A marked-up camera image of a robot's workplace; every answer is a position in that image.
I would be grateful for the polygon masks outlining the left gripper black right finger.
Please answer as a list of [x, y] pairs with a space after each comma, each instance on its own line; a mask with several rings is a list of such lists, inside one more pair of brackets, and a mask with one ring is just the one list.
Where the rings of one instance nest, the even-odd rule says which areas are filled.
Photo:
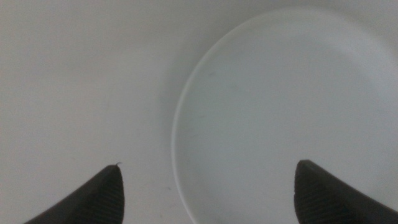
[[301, 160], [296, 166], [294, 208], [299, 223], [397, 224], [397, 211], [310, 160]]

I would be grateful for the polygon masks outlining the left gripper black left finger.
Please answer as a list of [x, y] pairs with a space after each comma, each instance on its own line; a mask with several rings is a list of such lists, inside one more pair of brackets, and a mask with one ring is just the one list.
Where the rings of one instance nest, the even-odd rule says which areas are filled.
[[121, 170], [109, 165], [26, 224], [121, 224], [124, 206]]

